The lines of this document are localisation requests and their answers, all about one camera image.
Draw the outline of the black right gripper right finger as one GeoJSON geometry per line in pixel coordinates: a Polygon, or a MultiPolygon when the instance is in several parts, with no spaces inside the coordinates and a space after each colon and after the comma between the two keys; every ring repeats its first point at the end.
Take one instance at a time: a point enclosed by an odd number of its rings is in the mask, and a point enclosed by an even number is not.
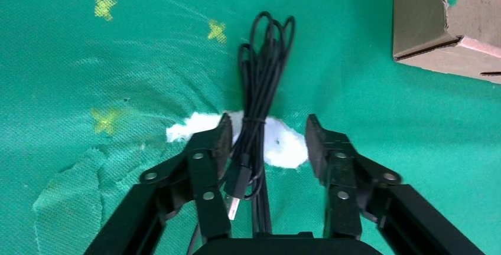
{"type": "Polygon", "coordinates": [[[395,254],[480,254],[480,249],[395,171],[361,155],[347,135],[307,117],[305,141],[327,193],[324,236],[361,243],[361,218],[376,224],[395,254]]]}

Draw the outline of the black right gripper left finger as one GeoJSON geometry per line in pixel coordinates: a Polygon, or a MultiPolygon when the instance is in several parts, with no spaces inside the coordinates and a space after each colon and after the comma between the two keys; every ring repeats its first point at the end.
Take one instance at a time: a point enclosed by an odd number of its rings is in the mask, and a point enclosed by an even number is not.
{"type": "Polygon", "coordinates": [[[193,134],[181,153],[144,171],[85,253],[153,254],[167,221],[190,201],[204,242],[229,238],[219,180],[231,146],[232,124],[225,113],[214,129],[193,134]]]}

